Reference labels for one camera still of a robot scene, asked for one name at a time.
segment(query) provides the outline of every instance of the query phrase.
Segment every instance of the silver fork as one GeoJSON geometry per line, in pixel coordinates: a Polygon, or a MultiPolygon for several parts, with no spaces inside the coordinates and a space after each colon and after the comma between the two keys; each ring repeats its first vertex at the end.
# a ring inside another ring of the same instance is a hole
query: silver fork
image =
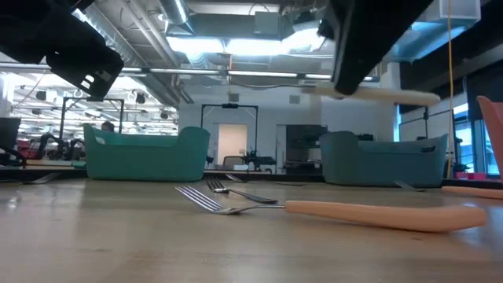
{"type": "Polygon", "coordinates": [[[216,177],[206,177],[205,178],[207,186],[210,188],[210,190],[213,193],[237,193],[243,197],[248,198],[249,200],[253,200],[255,202],[258,202],[260,204],[276,204],[277,200],[271,200],[265,197],[258,197],[249,193],[243,193],[241,191],[238,191],[236,189],[227,189],[216,177]]]}
{"type": "Polygon", "coordinates": [[[323,201],[287,200],[285,205],[260,204],[247,208],[227,208],[189,186],[175,187],[193,203],[217,215],[237,215],[256,208],[281,208],[288,213],[320,216],[420,232],[450,232],[483,226],[486,212],[482,208],[451,206],[439,208],[394,208],[323,201]]]}
{"type": "Polygon", "coordinates": [[[247,208],[226,208],[216,201],[212,200],[209,197],[206,197],[202,193],[200,193],[198,190],[189,187],[189,186],[182,186],[182,187],[175,187],[177,191],[182,193],[184,196],[188,197],[191,201],[193,201],[195,204],[199,205],[200,207],[206,209],[207,211],[215,214],[220,214],[220,215],[236,215],[241,213],[242,211],[250,210],[250,209],[255,209],[255,208],[285,208],[284,205],[255,205],[247,208]]]}

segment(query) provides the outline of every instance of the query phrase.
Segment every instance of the chair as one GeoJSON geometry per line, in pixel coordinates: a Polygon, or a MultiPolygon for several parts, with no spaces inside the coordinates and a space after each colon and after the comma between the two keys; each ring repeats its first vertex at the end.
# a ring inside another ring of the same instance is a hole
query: chair
{"type": "Polygon", "coordinates": [[[447,134],[421,141],[359,141],[349,131],[320,137],[323,177],[347,186],[438,187],[446,162],[447,134]]]}
{"type": "Polygon", "coordinates": [[[223,166],[229,169],[234,169],[234,165],[243,165],[242,156],[226,156],[223,158],[223,166]]]}
{"type": "Polygon", "coordinates": [[[487,133],[493,146],[497,169],[500,171],[500,175],[503,176],[503,103],[492,102],[489,98],[483,96],[478,96],[477,101],[486,122],[487,133]]]}
{"type": "Polygon", "coordinates": [[[203,177],[210,134],[199,127],[179,136],[117,134],[84,124],[84,138],[91,178],[193,182],[203,177]]]}

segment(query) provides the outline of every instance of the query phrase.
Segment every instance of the green basket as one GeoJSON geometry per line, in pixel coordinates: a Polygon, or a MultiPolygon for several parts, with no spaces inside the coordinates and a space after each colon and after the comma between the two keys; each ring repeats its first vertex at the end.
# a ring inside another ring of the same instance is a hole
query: green basket
{"type": "Polygon", "coordinates": [[[186,127],[179,136],[117,134],[84,124],[87,174],[108,180],[201,180],[210,134],[186,127]]]}

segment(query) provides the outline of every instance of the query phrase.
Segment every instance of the desk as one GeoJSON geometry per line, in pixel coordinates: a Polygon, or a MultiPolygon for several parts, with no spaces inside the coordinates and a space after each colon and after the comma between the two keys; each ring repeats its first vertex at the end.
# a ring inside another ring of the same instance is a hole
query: desk
{"type": "MultiPolygon", "coordinates": [[[[228,187],[280,200],[428,207],[470,204],[483,228],[447,235],[352,225],[279,210],[211,215],[173,184],[89,179],[0,185],[2,282],[501,282],[503,201],[403,189],[228,187]],[[9,200],[18,198],[18,202],[9,200]]],[[[249,201],[210,193],[225,205],[249,201]]]]}

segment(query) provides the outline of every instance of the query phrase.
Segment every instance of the metal frame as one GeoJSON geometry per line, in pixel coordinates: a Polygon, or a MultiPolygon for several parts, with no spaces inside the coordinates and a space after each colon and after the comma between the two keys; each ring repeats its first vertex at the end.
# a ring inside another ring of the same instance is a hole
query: metal frame
{"type": "Polygon", "coordinates": [[[61,124],[60,124],[60,138],[63,138],[63,128],[64,128],[64,115],[72,108],[72,105],[66,109],[66,101],[73,100],[75,103],[81,100],[89,102],[103,102],[103,101],[118,101],[120,102],[120,114],[119,114],[119,134],[123,132],[123,114],[124,114],[124,100],[116,98],[103,98],[103,99],[93,99],[91,97],[63,97],[63,107],[61,108],[61,124]]]}
{"type": "MultiPolygon", "coordinates": [[[[212,104],[201,105],[201,128],[203,127],[203,121],[204,121],[204,108],[206,108],[207,106],[224,108],[223,105],[212,105],[212,104]]],[[[237,105],[237,107],[238,108],[253,108],[255,110],[255,148],[254,148],[254,150],[257,150],[257,137],[259,134],[259,106],[256,106],[256,105],[237,105]]]]}

